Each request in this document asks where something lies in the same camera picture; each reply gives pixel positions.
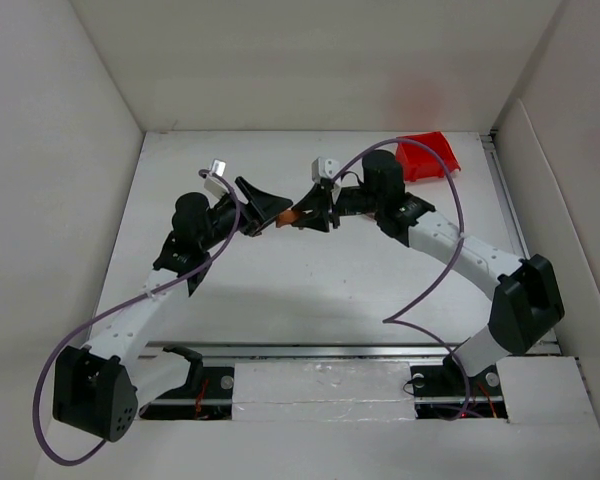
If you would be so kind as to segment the orange arch wood block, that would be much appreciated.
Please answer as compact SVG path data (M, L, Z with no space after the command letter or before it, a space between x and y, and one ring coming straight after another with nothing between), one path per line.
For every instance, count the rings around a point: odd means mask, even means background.
M292 225L294 222L299 220L302 217L303 213L300 211L294 211L291 209L285 210L281 212L275 220L275 226L277 228L282 228L285 226Z

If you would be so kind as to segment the red plastic bin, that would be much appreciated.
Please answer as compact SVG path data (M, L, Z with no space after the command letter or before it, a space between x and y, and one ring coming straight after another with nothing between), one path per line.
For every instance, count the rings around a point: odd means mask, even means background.
M450 144L440 131L407 135L403 136L403 139L413 140L435 152L444 161L450 173L461 170ZM400 143L396 149L396 159L402 165L406 182L445 177L434 156L416 145Z

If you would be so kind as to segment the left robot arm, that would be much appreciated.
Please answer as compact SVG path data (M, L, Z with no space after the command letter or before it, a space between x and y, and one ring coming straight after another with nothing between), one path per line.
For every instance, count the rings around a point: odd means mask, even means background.
M242 177L234 185L214 184L220 194L216 204L197 192L177 199L171 232L140 301L116 312L111 324L83 346L61 351L55 362L56 420L116 442L153 400L171 391L197 395L203 390L200 353L170 345L144 367L137 364L140 354L162 327L183 320L218 244L236 232L258 235L293 204Z

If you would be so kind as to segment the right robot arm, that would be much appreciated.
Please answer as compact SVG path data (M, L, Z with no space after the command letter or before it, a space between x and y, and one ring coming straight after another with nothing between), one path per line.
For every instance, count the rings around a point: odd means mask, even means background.
M341 186L338 166L324 157L313 162L314 185L293 207L293 227L329 232L345 216L370 215L385 235L445 263L490 300L487 324L447 356L448 370L475 377L507 356L527 353L563 319L548 259L523 258L462 232L431 203L406 191L394 154L365 155L363 176L351 187Z

